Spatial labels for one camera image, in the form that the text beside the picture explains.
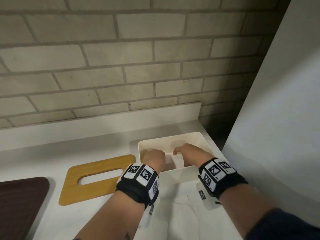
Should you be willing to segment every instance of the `person's right arm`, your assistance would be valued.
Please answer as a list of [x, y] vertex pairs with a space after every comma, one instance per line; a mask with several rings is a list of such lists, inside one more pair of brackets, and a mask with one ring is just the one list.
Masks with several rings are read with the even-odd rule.
[[[194, 145], [176, 147], [185, 166], [197, 168], [215, 156]], [[243, 239], [320, 239], [320, 229], [300, 218], [276, 209], [248, 184], [226, 189], [219, 198], [223, 208]]]

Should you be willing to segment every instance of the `tattoo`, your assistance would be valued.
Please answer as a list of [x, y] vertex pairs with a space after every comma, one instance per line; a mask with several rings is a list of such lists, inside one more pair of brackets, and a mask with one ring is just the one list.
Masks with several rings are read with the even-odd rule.
[[130, 240], [130, 236], [129, 233], [127, 232], [127, 234], [125, 235], [125, 240]]

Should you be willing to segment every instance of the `person's left hand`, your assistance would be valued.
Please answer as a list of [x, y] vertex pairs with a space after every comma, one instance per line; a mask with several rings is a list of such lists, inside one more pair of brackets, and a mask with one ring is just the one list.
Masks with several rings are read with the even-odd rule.
[[161, 150], [152, 149], [144, 154], [142, 163], [152, 167], [159, 174], [166, 166], [165, 155]]

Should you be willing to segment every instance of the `brown placemat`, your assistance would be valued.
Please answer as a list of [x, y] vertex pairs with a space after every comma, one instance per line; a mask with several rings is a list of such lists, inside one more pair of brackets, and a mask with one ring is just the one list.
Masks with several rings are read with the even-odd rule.
[[25, 239], [49, 190], [45, 177], [0, 182], [0, 239]]

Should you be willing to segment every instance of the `yellow wooden board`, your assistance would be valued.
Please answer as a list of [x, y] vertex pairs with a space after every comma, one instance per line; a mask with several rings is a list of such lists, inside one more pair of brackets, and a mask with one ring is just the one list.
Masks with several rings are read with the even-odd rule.
[[86, 176], [105, 173], [116, 169], [122, 169], [125, 171], [126, 168], [133, 163], [135, 163], [135, 156], [125, 155], [69, 168], [66, 174], [66, 179], [64, 180], [59, 204], [66, 206], [114, 193], [119, 177], [105, 179], [85, 185], [78, 185], [78, 181]]

